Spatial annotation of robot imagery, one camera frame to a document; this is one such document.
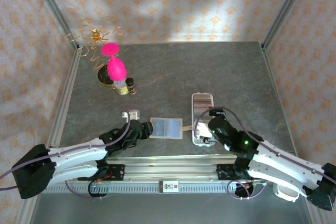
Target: wallpaper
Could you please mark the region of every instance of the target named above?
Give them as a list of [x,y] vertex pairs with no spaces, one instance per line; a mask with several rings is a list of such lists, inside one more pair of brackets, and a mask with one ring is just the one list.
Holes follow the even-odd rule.
[[263,41],[285,0],[55,0],[76,34],[88,34],[79,19],[106,31],[124,27],[123,44],[165,41]]
[[[73,50],[44,0],[0,0],[0,173],[46,143]],[[15,185],[12,175],[0,187]],[[0,192],[0,223],[14,223],[19,193]]]
[[336,0],[297,0],[267,52],[300,157],[334,165],[335,17]]

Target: pink egg-shaped object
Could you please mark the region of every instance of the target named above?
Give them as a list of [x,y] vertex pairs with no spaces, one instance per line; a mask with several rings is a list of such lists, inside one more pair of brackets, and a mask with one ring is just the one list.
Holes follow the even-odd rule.
[[104,56],[112,57],[119,52],[119,45],[116,43],[106,43],[101,47],[100,52]]
[[107,63],[107,73],[112,81],[122,81],[127,77],[124,63],[114,57]]

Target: white sticker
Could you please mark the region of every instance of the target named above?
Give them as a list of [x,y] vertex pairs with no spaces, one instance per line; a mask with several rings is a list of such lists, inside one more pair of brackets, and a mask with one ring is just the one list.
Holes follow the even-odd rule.
[[179,193],[180,185],[178,180],[160,181],[161,193]]

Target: silver phone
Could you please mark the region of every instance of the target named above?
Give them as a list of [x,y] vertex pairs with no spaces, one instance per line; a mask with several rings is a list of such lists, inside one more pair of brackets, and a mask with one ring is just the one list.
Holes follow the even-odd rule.
[[[217,140],[214,137],[198,137],[196,138],[194,135],[195,125],[197,119],[201,116],[201,114],[214,106],[214,98],[212,94],[209,93],[194,93],[191,96],[191,105],[192,105],[192,126],[193,126],[193,143],[198,146],[212,146]],[[209,114],[204,115],[200,122],[208,123],[213,117],[209,116]]]

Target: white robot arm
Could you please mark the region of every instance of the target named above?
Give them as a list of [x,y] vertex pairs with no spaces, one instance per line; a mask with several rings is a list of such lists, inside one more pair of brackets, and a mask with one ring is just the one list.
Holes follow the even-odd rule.
[[34,146],[12,168],[22,199],[40,194],[47,186],[74,178],[97,180],[111,173],[106,158],[135,147],[137,140],[153,132],[150,122],[130,120],[121,129],[113,129],[89,142],[64,148]]
[[[260,178],[274,182],[307,197],[309,202],[319,208],[333,210],[336,166],[330,163],[321,166],[307,162],[245,129],[237,131],[226,120],[222,109],[213,108],[209,111],[209,115],[214,118],[209,121],[207,128],[204,123],[200,123],[201,127],[195,131],[195,137],[212,135],[228,151],[235,154],[237,159],[232,172],[238,178]],[[289,198],[286,194],[277,195],[287,200]]]

